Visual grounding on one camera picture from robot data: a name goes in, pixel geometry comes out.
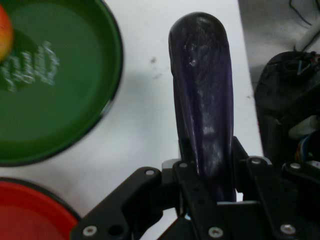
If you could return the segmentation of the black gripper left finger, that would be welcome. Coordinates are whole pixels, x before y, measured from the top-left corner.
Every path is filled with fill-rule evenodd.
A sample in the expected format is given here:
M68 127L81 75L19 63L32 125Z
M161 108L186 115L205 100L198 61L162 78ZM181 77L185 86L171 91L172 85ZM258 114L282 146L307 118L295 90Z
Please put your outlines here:
M195 170L190 141L171 168L141 167L94 207L71 231L72 240L139 240L167 209L177 218L160 239L208 240L215 204Z

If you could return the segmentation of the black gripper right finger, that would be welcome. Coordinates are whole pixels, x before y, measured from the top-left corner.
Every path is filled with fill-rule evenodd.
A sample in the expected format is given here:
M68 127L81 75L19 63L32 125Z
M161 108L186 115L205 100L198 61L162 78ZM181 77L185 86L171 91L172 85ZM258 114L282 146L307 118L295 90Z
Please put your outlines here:
M307 163L274 166L268 159L249 156L232 138L235 189L256 201L268 232L276 240L320 238L320 170Z

